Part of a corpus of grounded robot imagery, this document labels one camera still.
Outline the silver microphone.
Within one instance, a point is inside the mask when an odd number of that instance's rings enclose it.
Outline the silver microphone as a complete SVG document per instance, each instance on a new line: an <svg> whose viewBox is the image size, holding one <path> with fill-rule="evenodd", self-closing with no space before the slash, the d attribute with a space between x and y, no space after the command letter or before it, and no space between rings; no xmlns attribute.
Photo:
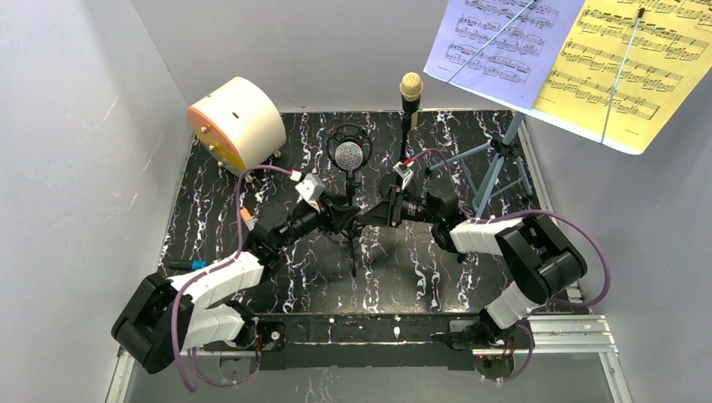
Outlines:
<svg viewBox="0 0 712 403"><path fill-rule="evenodd" d="M342 123L327 136L327 156L345 173L345 194L348 206L354 206L356 189L360 187L356 173L365 167L373 152L368 131L354 123Z"/></svg>

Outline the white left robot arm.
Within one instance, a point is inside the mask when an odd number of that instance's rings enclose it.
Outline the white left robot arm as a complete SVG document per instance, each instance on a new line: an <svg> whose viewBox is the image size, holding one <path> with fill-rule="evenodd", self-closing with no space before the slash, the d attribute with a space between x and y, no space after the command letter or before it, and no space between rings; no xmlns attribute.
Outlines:
<svg viewBox="0 0 712 403"><path fill-rule="evenodd" d="M150 374L189 348L237 340L247 318L227 298L273 277L296 241L317 229L340 233L360 212L347 197L327 192L315 206L298 202L279 226L256 223L237 254L183 275L146 276L113 324L113 339Z"/></svg>

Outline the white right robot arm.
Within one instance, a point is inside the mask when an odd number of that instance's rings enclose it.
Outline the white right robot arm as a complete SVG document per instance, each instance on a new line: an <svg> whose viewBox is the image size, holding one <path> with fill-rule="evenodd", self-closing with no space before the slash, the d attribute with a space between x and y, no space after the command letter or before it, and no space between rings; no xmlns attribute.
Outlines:
<svg viewBox="0 0 712 403"><path fill-rule="evenodd" d="M467 218L454 197L428 194L420 199L393 187L356 221L362 226L391 228L403 221L426 222L444 251L504 259L511 283L501 294L464 328L432 335L433 340L452 349L506 340L535 309L588 272L583 255L545 211L517 212L494 219Z"/></svg>

